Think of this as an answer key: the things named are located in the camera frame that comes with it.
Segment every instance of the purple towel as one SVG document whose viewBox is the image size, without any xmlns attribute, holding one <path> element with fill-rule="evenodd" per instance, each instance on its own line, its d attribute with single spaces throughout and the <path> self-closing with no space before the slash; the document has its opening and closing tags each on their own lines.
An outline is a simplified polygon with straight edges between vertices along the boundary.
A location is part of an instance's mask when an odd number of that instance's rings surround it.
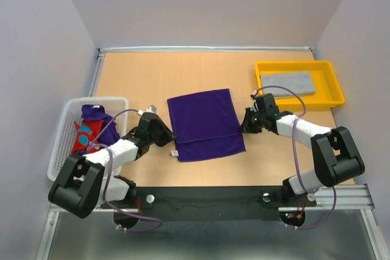
<svg viewBox="0 0 390 260">
<path fill-rule="evenodd" d="M 103 120 L 102 129 L 112 120 L 112 117 L 105 113 L 104 107 L 102 105 L 82 105 L 81 112 L 81 118 L 84 120 Z M 116 123 L 112 122 L 99 137 L 99 143 L 111 146 L 117 142 L 119 140 L 119 134 L 116 132 L 115 127 Z"/>
<path fill-rule="evenodd" d="M 245 151 L 229 89 L 168 99 L 179 161 L 202 161 Z"/>
</svg>

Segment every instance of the plastic basket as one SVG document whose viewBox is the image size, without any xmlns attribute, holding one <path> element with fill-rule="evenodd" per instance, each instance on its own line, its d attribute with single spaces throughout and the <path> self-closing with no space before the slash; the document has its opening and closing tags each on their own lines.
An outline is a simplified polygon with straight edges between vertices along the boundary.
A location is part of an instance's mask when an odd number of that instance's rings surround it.
<svg viewBox="0 0 390 260">
<path fill-rule="evenodd" d="M 82 97 L 66 103 L 62 111 L 48 168 L 48 177 L 52 181 L 55 181 L 64 161 L 71 154 L 77 136 L 74 122 L 81 124 L 81 106 L 86 104 L 102 105 L 105 112 L 111 116 L 129 108 L 129 102 L 124 97 Z M 117 117 L 115 122 L 116 131 L 120 136 L 124 136 L 127 128 L 127 112 Z M 119 167 L 115 169 L 114 174 L 119 174 L 120 171 Z"/>
</svg>

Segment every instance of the lavender wall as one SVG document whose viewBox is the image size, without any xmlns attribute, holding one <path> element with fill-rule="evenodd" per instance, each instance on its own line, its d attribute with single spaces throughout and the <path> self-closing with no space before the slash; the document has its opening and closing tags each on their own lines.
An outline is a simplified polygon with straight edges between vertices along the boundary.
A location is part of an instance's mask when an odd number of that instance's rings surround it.
<svg viewBox="0 0 390 260">
<path fill-rule="evenodd" d="M 314 56 L 335 67 L 347 103 L 333 113 L 350 128 L 366 163 L 358 179 L 371 191 L 377 218 L 390 247 L 390 2 L 342 0 Z"/>
<path fill-rule="evenodd" d="M 96 49 L 72 0 L 0 7 L 0 258 L 35 259 L 58 119 L 88 92 Z"/>
<path fill-rule="evenodd" d="M 98 47 L 312 46 L 341 0 L 73 0 Z"/>
</svg>

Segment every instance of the yellow tray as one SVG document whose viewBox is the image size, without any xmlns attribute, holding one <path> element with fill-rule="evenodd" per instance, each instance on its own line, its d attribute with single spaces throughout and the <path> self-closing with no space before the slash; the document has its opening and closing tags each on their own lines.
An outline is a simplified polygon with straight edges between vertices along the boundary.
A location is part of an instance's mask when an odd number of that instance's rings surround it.
<svg viewBox="0 0 390 260">
<path fill-rule="evenodd" d="M 301 97 L 308 109 L 334 108 L 346 102 L 329 61 L 259 61 L 256 62 L 255 69 L 259 88 L 261 88 L 260 76 L 263 74 L 308 71 L 316 89 L 315 94 Z M 275 101 L 280 110 L 302 109 L 296 97 L 276 98 Z"/>
</svg>

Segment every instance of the gray towel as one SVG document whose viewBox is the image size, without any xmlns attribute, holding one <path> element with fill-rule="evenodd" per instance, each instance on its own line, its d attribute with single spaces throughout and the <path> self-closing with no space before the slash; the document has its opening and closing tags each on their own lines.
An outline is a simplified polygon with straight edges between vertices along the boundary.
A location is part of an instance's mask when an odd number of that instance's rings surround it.
<svg viewBox="0 0 390 260">
<path fill-rule="evenodd" d="M 292 73 L 275 73 L 275 74 L 262 74 L 260 76 L 261 85 L 279 85 L 288 88 L 296 93 L 298 96 L 307 96 L 314 94 L 316 89 L 314 88 L 313 81 L 308 71 L 299 71 Z M 266 88 L 263 90 L 265 94 L 271 93 L 275 97 L 291 97 L 292 94 L 281 88 Z"/>
</svg>

